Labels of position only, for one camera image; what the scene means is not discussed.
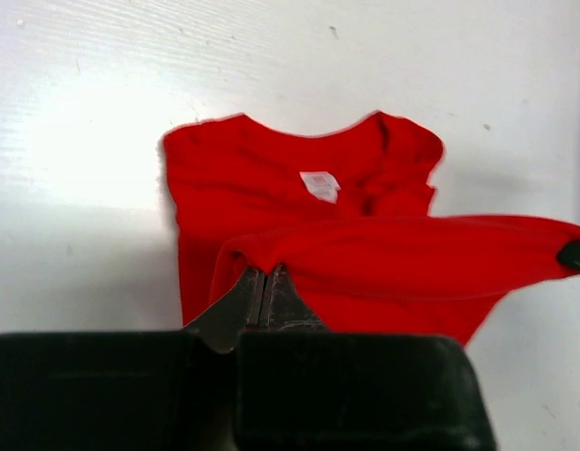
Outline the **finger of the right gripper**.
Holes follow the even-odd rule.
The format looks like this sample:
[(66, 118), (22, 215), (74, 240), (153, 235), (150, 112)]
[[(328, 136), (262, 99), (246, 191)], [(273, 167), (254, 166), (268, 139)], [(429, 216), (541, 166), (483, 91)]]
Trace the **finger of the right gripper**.
[(556, 254), (556, 260), (563, 266), (580, 272), (580, 240), (569, 241)]

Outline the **red t-shirt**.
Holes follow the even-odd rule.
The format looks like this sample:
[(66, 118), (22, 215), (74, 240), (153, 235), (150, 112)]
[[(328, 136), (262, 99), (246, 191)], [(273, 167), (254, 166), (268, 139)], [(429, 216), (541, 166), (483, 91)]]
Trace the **red t-shirt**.
[(580, 274), (556, 260), (580, 240), (579, 225), (431, 216), (429, 178), (444, 146), (404, 117), (375, 112), (309, 137), (237, 115), (178, 127), (162, 145), (184, 322), (245, 269), (284, 265), (335, 331), (466, 343), (507, 294)]

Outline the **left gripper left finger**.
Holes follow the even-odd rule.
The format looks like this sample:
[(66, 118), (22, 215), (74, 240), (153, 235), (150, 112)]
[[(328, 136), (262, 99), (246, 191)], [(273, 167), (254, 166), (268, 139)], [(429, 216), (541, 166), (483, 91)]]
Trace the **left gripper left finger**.
[(0, 450), (179, 450), (235, 385), (264, 274), (180, 330), (0, 334)]

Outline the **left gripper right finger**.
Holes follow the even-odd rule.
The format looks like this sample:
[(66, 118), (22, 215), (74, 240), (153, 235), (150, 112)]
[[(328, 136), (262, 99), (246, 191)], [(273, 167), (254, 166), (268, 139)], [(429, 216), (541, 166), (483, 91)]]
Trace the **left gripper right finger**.
[(441, 335), (329, 330), (284, 266), (236, 349), (241, 450), (493, 450), (463, 347)]

